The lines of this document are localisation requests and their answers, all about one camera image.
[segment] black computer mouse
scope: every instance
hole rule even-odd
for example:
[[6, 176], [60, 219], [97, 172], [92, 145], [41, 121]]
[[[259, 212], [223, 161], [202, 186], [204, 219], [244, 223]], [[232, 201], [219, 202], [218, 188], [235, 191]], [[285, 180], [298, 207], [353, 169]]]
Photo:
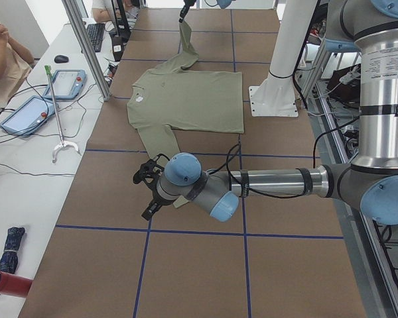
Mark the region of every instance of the black computer mouse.
[[65, 55], [56, 55], [54, 58], [55, 63], [68, 63], [69, 57]]

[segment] white label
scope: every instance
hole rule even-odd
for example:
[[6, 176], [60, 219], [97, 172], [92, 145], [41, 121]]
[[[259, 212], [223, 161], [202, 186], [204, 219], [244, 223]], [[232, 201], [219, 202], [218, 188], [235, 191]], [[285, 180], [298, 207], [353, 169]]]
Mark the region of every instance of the white label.
[[398, 48], [363, 54], [361, 82], [397, 80], [398, 79]]

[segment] white desk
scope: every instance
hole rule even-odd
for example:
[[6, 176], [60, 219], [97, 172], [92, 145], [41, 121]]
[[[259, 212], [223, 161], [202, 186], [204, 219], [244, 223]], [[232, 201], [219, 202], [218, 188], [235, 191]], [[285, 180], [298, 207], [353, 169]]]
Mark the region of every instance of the white desk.
[[[65, 64], [55, 64], [55, 55], [67, 55], [70, 59]], [[112, 60], [111, 40], [105, 34], [102, 50], [97, 53], [102, 70], [107, 68], [107, 59]], [[95, 83], [93, 75], [88, 67], [81, 48], [76, 40], [70, 25], [65, 25], [38, 62], [29, 76], [31, 85], [46, 84], [47, 77], [44, 65], [51, 65], [52, 71], [57, 69], [83, 69], [87, 73], [87, 80], [80, 95], [84, 94], [87, 88]], [[30, 96], [36, 95], [35, 91], [29, 90], [12, 99], [8, 108], [15, 109]], [[74, 141], [80, 147], [81, 154], [86, 149], [86, 143], [99, 115], [101, 104], [99, 89], [94, 86], [80, 103], [87, 109], [80, 132]], [[63, 108], [68, 103], [60, 102]], [[74, 104], [71, 110], [60, 112], [60, 118], [65, 135], [73, 135], [78, 129], [84, 110]], [[3, 113], [0, 122], [10, 113]], [[54, 117], [43, 125], [36, 132], [37, 134], [57, 134], [57, 124]], [[7, 140], [11, 136], [0, 138]], [[75, 174], [82, 156], [77, 154], [73, 148], [58, 153], [57, 163], [52, 163], [53, 148], [59, 143], [56, 136], [30, 136], [28, 138], [15, 138], [9, 142], [0, 144], [0, 163], [7, 164], [22, 172], [33, 174]], [[0, 166], [0, 257], [7, 236], [7, 229], [10, 227], [24, 227], [27, 232], [23, 237], [21, 249], [18, 253], [19, 265], [17, 275], [34, 278], [42, 255], [46, 249], [48, 240], [52, 234], [54, 225], [64, 204], [68, 190], [70, 189], [73, 177], [62, 176], [23, 176], [6, 167]], [[25, 299], [0, 296], [0, 318], [13, 318], [19, 315]]]

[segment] black keyboard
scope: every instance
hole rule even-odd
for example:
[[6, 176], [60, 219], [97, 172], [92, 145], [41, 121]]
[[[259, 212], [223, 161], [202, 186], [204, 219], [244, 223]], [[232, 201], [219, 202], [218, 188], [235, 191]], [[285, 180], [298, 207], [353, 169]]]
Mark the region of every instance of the black keyboard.
[[87, 34], [92, 43], [94, 52], [100, 52], [101, 44], [103, 42], [103, 34], [105, 33], [105, 24], [96, 23], [87, 26]]

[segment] tablet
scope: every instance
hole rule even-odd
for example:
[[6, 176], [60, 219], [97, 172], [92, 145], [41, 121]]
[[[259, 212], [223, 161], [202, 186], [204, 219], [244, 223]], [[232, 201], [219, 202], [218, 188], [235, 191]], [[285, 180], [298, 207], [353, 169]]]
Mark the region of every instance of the tablet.
[[1, 124], [0, 128], [17, 136], [29, 136], [39, 129], [54, 114], [53, 102], [32, 96], [15, 109]]
[[[86, 72], [83, 70], [56, 70], [52, 76], [55, 99], [70, 101], [81, 92], [86, 81]], [[52, 99], [50, 87], [46, 86], [43, 97]]]

